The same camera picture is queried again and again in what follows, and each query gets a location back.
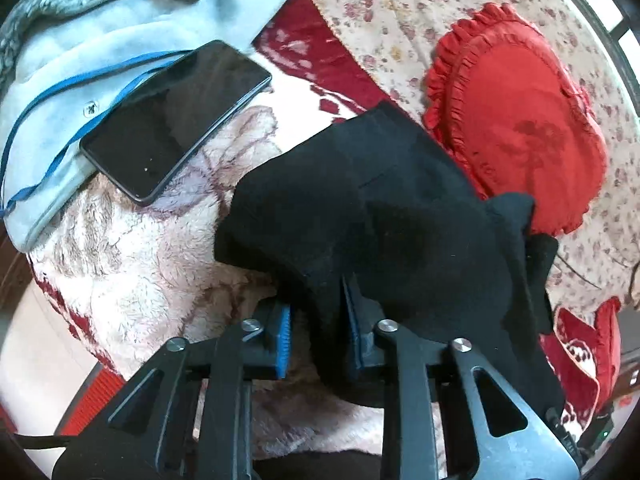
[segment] black metal bracket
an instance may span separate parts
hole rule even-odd
[[[53,480],[250,480],[251,380],[284,377],[289,334],[289,307],[267,298],[220,338],[169,339],[67,447]]]
[[[356,380],[385,381],[381,478],[438,479],[435,401],[444,427],[448,478],[580,477],[559,436],[471,342],[422,339],[384,319],[380,305],[362,297],[354,278],[343,280],[342,288],[351,323],[348,370]]]
[[[349,327],[346,376],[364,397],[359,404],[385,407],[382,479],[438,479],[436,400],[448,478],[579,478],[558,418],[545,424],[471,342],[425,340],[384,319],[355,278],[342,280],[342,307]],[[267,298],[253,319],[220,338],[170,339],[71,441],[52,480],[255,479],[251,381],[284,377],[289,338],[289,307]],[[378,390],[379,396],[370,394]]]

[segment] bed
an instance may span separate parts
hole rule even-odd
[[[290,0],[254,42],[255,59],[278,74],[273,92],[208,142],[158,201],[137,208],[98,174],[41,234],[29,258],[53,308],[125,379],[166,339],[201,340],[247,316],[272,293],[270,279],[212,255],[216,223],[240,176],[385,96],[420,121],[434,46],[451,23],[490,1],[509,2],[545,34],[586,88],[609,151],[604,185],[582,226],[559,237],[547,283],[552,306],[588,324],[614,296],[635,307],[640,126],[615,67],[570,0]],[[296,119],[307,117],[292,115],[292,108],[312,117],[304,132],[292,133]],[[302,326],[293,345],[289,379],[262,384],[254,395],[256,458],[294,450],[379,454],[382,411],[324,389]],[[591,415],[568,414],[580,427]],[[438,451],[443,459],[442,446]]]

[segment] phone screen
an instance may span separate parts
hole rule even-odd
[[[137,87],[81,141],[81,149],[145,205],[207,135],[270,79],[227,44],[207,43]]]

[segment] red floral pattern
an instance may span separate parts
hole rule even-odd
[[[626,89],[591,27],[569,0],[314,0],[361,67],[417,122],[420,81],[450,25],[485,2],[510,2],[535,23],[588,92],[609,150],[609,169],[583,225],[560,238],[548,281],[554,306],[593,323],[611,296],[636,304],[640,262],[640,125]]]

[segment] black cloth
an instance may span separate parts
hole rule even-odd
[[[262,480],[376,480],[381,464],[359,451],[302,452],[257,460],[254,469]]]
[[[215,257],[270,272],[309,318],[314,362],[340,393],[340,277],[418,335],[468,338],[540,416],[564,395],[538,344],[557,242],[527,238],[533,199],[481,201],[393,105],[334,124],[245,175]]]

